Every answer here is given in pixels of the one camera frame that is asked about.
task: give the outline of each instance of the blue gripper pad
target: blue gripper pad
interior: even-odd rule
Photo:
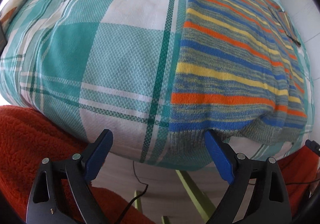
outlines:
[[[231,162],[209,131],[204,134],[204,142],[221,178],[231,185],[235,179]]]
[[[104,130],[101,134],[104,135],[102,141],[96,147],[84,167],[84,179],[87,182],[97,177],[113,144],[113,134],[110,130]]]

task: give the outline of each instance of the wire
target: wire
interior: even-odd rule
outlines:
[[[309,182],[289,182],[289,183],[286,183],[285,185],[293,185],[293,184],[311,184],[311,183],[314,183],[314,182],[317,182],[317,181],[320,181],[320,178],[319,179],[316,179],[314,181],[309,181]]]
[[[120,222],[122,221],[122,219],[124,218],[124,216],[126,215],[127,211],[130,209],[132,203],[134,203],[135,200],[139,199],[141,196],[143,196],[146,192],[147,192],[147,189],[148,189],[148,186],[149,184],[147,183],[144,183],[144,182],[141,182],[136,174],[136,170],[134,168],[134,161],[132,161],[132,165],[133,165],[133,173],[134,173],[134,176],[137,178],[138,182],[141,183],[141,184],[144,184],[146,187],[144,189],[144,191],[135,196],[128,204],[127,206],[125,207],[125,209],[123,210],[123,212],[120,214],[120,216],[118,217],[117,221],[115,222],[115,224],[120,224]]]

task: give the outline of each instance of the metal screw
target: metal screw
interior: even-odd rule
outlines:
[[[268,160],[269,160],[270,163],[276,163],[276,160],[273,157],[269,157]]]
[[[245,159],[245,155],[242,153],[237,154],[238,159],[240,160],[244,160]]]
[[[80,159],[80,157],[81,157],[81,154],[74,154],[72,156],[73,160],[78,160],[78,159]]]
[[[42,163],[43,163],[43,164],[46,164],[46,163],[48,163],[48,162],[49,162],[49,158],[47,158],[47,157],[42,160]]]

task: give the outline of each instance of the red towel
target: red towel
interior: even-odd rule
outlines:
[[[15,106],[0,106],[0,190],[4,197],[25,220],[28,198],[39,164],[45,157],[63,160],[79,153],[87,146],[52,124],[39,112]],[[81,220],[70,189],[66,197],[73,216]],[[128,204],[116,193],[91,187],[101,209],[114,223]],[[154,224],[134,207],[121,223]]]
[[[278,161],[285,183],[315,180],[318,163],[319,156],[306,146]],[[308,184],[287,185],[292,216],[297,213],[301,199],[308,187]]]

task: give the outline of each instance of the bed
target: bed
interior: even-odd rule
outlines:
[[[168,135],[185,14],[186,0],[27,0],[6,32],[0,93],[88,142],[111,129],[112,152],[125,158],[180,170],[214,169],[205,147],[174,153]],[[225,140],[248,158],[288,156],[312,131],[313,83],[296,34],[307,123],[295,142]]]

